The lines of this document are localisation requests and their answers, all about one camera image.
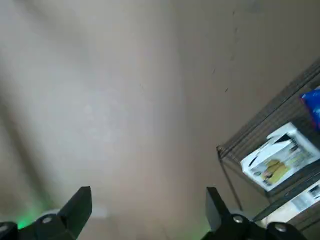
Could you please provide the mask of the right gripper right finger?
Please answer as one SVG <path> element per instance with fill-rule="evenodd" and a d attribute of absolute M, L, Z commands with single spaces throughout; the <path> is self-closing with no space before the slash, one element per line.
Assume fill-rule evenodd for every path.
<path fill-rule="evenodd" d="M 231 213 L 215 187 L 207 187 L 205 214 L 210 230 L 205 240 L 305 240 L 293 225 L 271 222 L 266 228 L 258 226 L 247 217 Z"/>

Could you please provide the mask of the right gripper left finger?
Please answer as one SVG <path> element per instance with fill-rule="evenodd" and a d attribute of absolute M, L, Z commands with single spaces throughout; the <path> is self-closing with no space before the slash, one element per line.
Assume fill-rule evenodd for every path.
<path fill-rule="evenodd" d="M 91 187 L 82 186 L 58 213 L 45 214 L 21 229 L 15 222 L 1 222 L 0 238 L 2 240 L 76 240 L 91 213 Z"/>

